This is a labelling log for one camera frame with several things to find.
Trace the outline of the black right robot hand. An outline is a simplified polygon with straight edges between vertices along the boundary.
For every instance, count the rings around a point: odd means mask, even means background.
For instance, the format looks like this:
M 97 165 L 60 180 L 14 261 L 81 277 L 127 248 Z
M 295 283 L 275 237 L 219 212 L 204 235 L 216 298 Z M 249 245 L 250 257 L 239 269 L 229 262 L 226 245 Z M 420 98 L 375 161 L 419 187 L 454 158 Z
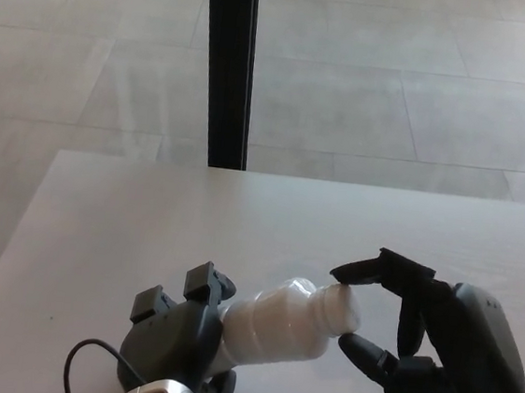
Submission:
M 348 286 L 379 284 L 401 299 L 397 353 L 356 333 L 338 344 L 384 393 L 525 393 L 525 371 L 504 309 L 486 290 L 436 279 L 385 247 L 331 271 Z

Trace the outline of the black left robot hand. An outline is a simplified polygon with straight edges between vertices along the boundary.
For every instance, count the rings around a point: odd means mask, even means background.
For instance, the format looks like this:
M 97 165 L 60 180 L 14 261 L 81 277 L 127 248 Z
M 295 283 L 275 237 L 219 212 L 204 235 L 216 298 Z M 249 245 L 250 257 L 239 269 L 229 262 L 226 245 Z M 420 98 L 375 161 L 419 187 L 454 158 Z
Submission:
M 189 270 L 185 301 L 177 303 L 155 286 L 135 296 L 117 376 L 125 391 L 159 380 L 180 382 L 191 393 L 234 393 L 236 374 L 210 371 L 220 353 L 223 326 L 218 306 L 236 293 L 229 277 L 209 261 Z

